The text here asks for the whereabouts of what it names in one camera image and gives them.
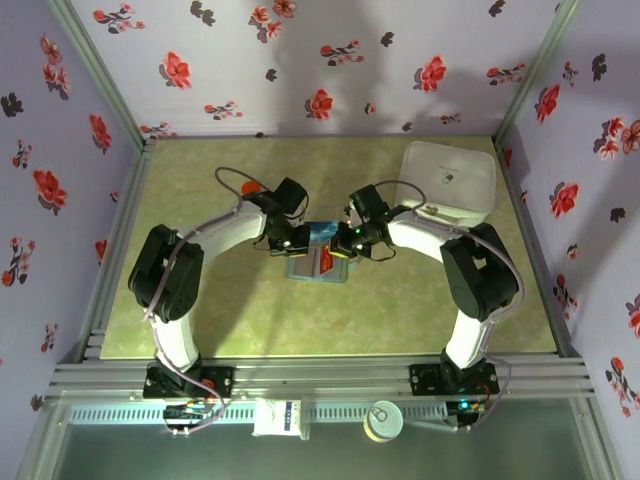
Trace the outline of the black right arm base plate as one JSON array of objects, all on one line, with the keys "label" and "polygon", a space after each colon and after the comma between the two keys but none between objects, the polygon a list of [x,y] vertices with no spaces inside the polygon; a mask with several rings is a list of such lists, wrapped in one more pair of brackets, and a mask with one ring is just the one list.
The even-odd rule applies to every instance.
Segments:
[{"label": "black right arm base plate", "polygon": [[484,361],[465,369],[453,364],[413,364],[409,383],[413,396],[491,396],[500,391],[495,366]]}]

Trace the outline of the tin can with pull tab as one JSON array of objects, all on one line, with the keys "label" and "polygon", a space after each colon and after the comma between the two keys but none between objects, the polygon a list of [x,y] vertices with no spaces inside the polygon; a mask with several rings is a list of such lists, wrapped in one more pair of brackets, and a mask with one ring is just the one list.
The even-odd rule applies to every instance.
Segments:
[{"label": "tin can with pull tab", "polygon": [[363,417],[366,436],[376,443],[394,440],[402,431],[404,417],[401,409],[391,401],[377,401]]}]

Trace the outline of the white paper packet blue print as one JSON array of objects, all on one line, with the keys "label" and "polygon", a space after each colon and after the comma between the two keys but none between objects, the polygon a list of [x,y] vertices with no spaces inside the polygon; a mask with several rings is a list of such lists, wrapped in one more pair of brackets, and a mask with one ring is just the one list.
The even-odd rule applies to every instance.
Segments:
[{"label": "white paper packet blue print", "polygon": [[254,410],[254,436],[303,438],[305,426],[300,400],[258,399]]}]

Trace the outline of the small black controller board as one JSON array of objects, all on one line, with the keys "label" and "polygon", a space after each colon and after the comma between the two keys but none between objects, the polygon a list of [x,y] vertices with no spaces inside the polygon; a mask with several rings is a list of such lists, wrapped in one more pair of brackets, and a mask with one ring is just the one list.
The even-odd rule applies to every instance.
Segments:
[{"label": "small black controller board", "polygon": [[445,423],[454,432],[470,432],[485,417],[488,407],[484,401],[458,400],[447,401],[447,417]]},{"label": "small black controller board", "polygon": [[210,417],[211,410],[212,405],[204,400],[188,401],[168,405],[162,413],[162,419],[173,436],[189,435],[192,429]]}]

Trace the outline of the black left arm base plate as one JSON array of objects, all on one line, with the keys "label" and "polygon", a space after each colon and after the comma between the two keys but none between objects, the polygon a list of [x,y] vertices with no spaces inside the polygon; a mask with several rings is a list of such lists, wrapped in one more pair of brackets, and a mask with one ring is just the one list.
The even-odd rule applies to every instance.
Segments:
[{"label": "black left arm base plate", "polygon": [[186,375],[203,384],[194,385],[161,363],[150,363],[143,385],[144,399],[209,398],[215,390],[224,399],[231,397],[235,369],[229,366],[195,366]]}]

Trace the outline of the white plastic storage box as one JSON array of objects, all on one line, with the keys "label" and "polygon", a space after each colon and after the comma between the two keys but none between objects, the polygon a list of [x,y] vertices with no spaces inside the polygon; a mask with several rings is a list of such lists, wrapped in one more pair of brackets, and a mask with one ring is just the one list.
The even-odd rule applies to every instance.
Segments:
[{"label": "white plastic storage box", "polygon": [[475,227],[493,211],[496,163],[481,151],[416,141],[406,147],[394,203],[442,223]]}]

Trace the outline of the aluminium corner post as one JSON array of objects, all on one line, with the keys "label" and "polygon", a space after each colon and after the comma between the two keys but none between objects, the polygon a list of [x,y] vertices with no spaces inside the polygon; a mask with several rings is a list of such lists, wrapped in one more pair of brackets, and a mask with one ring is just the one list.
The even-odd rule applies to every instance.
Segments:
[{"label": "aluminium corner post", "polygon": [[135,124],[134,117],[98,49],[84,27],[71,0],[45,0],[61,27],[76,48],[94,83],[138,152],[144,152],[147,141]]},{"label": "aluminium corner post", "polygon": [[585,0],[561,0],[559,2],[554,13],[553,21],[545,33],[530,65],[527,67],[524,79],[509,104],[497,133],[492,137],[496,149],[502,147],[509,129],[515,125],[524,109],[528,95],[533,91],[535,84],[546,74],[570,28],[573,17],[580,10],[584,1]]}]

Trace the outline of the aluminium frame rail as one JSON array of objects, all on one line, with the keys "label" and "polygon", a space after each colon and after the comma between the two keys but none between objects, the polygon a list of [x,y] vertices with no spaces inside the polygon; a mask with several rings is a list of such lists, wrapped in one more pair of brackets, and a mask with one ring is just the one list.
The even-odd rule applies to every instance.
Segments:
[{"label": "aluminium frame rail", "polygon": [[[412,396],[409,366],[437,363],[434,355],[211,358],[203,366],[235,369],[232,399],[258,397],[320,400],[400,399]],[[592,398],[595,388],[580,358],[554,354],[503,355],[496,373],[504,399]],[[60,364],[44,397],[138,401],[148,363],[99,360]]]}]

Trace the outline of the blue credit card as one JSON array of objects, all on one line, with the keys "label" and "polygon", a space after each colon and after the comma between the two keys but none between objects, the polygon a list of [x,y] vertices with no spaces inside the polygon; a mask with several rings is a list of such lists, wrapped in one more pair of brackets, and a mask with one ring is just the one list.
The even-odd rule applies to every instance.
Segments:
[{"label": "blue credit card", "polygon": [[310,244],[328,244],[337,233],[336,222],[309,222]]}]

